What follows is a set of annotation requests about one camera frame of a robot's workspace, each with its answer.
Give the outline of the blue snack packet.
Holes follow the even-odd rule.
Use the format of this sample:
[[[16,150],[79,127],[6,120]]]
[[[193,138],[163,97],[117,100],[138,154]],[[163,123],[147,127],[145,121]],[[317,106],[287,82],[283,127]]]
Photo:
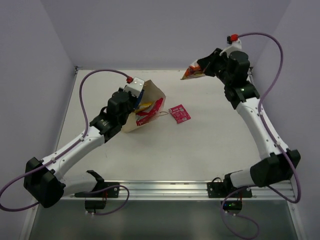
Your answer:
[[[140,92],[140,94],[139,94],[139,96],[138,96],[138,98],[137,98],[137,100],[136,100],[136,103],[135,103],[135,105],[134,105],[134,108],[135,108],[135,109],[138,108],[138,106],[139,106],[139,104],[140,104],[140,102],[141,102],[141,100],[142,100],[142,98],[143,98],[144,91],[145,91],[144,89],[141,90],[141,92]]]

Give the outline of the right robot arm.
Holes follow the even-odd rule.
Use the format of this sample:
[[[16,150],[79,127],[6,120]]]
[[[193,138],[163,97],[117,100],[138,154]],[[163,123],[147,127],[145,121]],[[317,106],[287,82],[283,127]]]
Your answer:
[[[260,161],[249,168],[226,174],[223,192],[232,197],[241,187],[267,187],[290,180],[301,155],[282,141],[259,105],[260,94],[248,81],[249,56],[239,50],[227,54],[216,48],[197,64],[205,76],[217,77],[223,83],[226,99],[244,120],[260,156]]]

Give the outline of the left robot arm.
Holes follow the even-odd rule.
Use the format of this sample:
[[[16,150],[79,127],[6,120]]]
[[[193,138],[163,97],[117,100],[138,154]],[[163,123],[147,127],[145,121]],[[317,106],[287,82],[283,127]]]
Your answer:
[[[33,157],[26,163],[23,186],[40,205],[50,208],[63,196],[72,193],[89,192],[95,197],[103,193],[102,179],[93,170],[86,171],[75,183],[70,183],[64,176],[88,153],[121,131],[143,92],[142,87],[134,89],[127,85],[120,88],[83,133],[51,155],[41,160]]]

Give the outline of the small red snack packet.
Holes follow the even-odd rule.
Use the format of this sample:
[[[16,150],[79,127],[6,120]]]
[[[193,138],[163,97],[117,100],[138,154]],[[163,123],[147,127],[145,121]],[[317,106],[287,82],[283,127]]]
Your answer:
[[[177,124],[181,124],[191,119],[191,116],[182,104],[170,108],[169,113]]]

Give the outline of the orange snack packet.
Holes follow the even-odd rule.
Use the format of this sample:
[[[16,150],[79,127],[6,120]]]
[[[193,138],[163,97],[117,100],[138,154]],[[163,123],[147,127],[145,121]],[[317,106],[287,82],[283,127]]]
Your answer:
[[[181,77],[181,80],[196,79],[204,76],[205,74],[203,73],[203,70],[201,69],[200,65],[195,61],[188,66],[188,68],[184,72],[184,75]]]

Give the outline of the brown paper bag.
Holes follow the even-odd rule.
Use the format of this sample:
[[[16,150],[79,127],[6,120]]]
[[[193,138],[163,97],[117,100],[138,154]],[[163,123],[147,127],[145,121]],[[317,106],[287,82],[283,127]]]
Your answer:
[[[166,101],[165,93],[152,80],[147,80],[143,86],[140,102],[128,116],[122,127],[123,133],[129,133],[156,120],[163,112]]]

